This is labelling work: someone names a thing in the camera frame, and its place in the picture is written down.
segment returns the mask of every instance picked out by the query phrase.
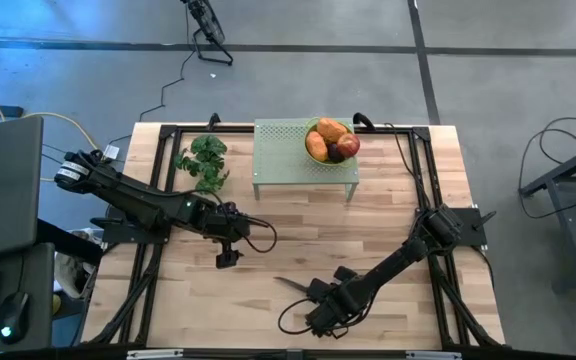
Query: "table leg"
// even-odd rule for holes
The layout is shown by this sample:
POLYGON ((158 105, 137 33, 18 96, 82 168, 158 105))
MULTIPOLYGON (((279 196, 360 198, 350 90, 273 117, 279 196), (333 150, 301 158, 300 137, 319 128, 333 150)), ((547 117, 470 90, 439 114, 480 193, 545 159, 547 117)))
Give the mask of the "table leg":
POLYGON ((352 196, 355 195, 355 189, 357 189, 357 184, 346 184, 346 201, 352 200, 352 196))

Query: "black desk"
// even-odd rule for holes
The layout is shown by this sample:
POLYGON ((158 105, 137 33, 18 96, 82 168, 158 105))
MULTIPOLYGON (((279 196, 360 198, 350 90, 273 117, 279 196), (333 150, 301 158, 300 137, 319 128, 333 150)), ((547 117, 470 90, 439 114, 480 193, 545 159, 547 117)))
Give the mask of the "black desk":
POLYGON ((0 351, 41 349, 52 345, 54 250, 52 244, 38 244, 20 253, 0 257, 0 305, 6 296, 17 291, 22 253, 25 262, 21 291, 30 295, 26 336, 12 345, 0 340, 0 351))

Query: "gray floor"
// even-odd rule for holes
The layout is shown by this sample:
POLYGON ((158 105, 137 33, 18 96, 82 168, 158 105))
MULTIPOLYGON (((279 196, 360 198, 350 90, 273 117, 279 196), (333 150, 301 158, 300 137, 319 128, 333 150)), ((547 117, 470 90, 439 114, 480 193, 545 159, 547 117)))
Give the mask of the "gray floor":
MULTIPOLYGON (((418 0, 426 44, 450 47, 576 48, 576 1, 418 0)), ((413 46, 405 0, 214 0, 231 44, 413 46)), ((176 0, 0 0, 0 38, 185 42, 176 0)), ((234 53, 232 68, 193 58, 186 81, 166 92, 145 121, 260 117, 348 117, 427 124, 416 55, 234 53)), ((175 79, 183 52, 0 49, 0 103, 76 117, 100 143, 130 133, 139 113, 175 79)), ((513 347, 576 354, 576 293, 553 294, 569 256, 555 218, 521 213, 516 183, 528 139, 550 120, 576 116, 576 57, 431 56, 442 124, 456 125, 475 202, 498 215, 487 227, 489 256, 507 341, 513 347)), ((576 133, 576 124, 563 126, 576 133)), ((67 124, 48 119, 45 142, 86 148, 67 124)), ((565 159, 569 139, 549 149, 565 159)), ((553 164, 531 151, 526 180, 553 164)), ((45 176, 55 165, 45 162, 45 176)), ((104 204, 42 184, 40 215, 64 228, 88 225, 104 204)), ((541 196, 533 213, 549 210, 541 196)))

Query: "fruit bowl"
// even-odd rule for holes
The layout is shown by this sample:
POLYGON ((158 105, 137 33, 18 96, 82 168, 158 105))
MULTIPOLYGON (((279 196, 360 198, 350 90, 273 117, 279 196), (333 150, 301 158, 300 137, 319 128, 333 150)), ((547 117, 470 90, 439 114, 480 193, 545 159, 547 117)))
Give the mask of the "fruit bowl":
MULTIPOLYGON (((325 166, 343 166, 343 167, 348 167, 348 166, 350 166, 350 165, 351 165, 352 158, 354 158, 354 156, 349 157, 349 158, 346 158, 346 159, 344 159, 344 160, 341 161, 341 162, 333 162, 333 161, 331 161, 330 159, 327 159, 326 161, 319 161, 319 160, 315 159, 315 158, 312 156, 312 154, 310 154, 310 151, 308 151, 308 145, 306 144, 307 139, 308 139, 308 135, 309 135, 311 132, 317 132, 317 123, 319 122, 319 119, 320 119, 320 118, 313 118, 312 120, 310 120, 310 121, 308 122, 308 124, 306 124, 307 131, 306 131, 306 135, 305 135, 305 137, 304 137, 304 149, 306 150, 306 154, 308 154, 308 157, 309 157, 312 161, 314 161, 314 162, 316 162, 316 163, 318 163, 318 164, 321 164, 321 165, 325 165, 325 166)), ((338 123, 339 125, 342 125, 343 127, 345 127, 347 133, 349 133, 349 134, 354 134, 354 131, 353 131, 352 127, 348 127, 346 124, 344 124, 344 123, 342 123, 342 122, 339 122, 339 121, 337 121, 337 123, 338 123)))

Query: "computer mouse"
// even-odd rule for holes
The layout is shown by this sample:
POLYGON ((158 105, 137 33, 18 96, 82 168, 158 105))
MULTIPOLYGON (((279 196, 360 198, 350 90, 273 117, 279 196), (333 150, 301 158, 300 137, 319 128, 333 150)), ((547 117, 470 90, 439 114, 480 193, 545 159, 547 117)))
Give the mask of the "computer mouse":
POLYGON ((0 339, 5 344, 14 344, 26 336, 28 331, 28 303, 25 292, 8 295, 0 306, 0 339))

